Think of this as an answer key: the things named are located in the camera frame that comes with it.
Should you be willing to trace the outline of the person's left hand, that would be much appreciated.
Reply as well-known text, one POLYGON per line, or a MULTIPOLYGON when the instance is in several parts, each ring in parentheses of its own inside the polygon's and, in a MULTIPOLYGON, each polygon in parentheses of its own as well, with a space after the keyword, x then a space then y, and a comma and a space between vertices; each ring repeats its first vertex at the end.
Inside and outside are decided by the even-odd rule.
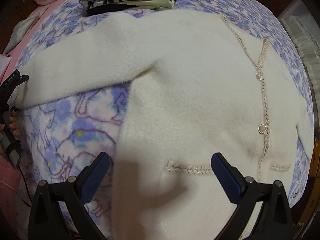
POLYGON ((11 130, 12 134, 15 137, 19 137, 20 136, 20 130, 19 130, 18 126, 17 126, 15 111, 11 112, 11 117, 9 118, 8 127, 9 127, 9 129, 11 130))

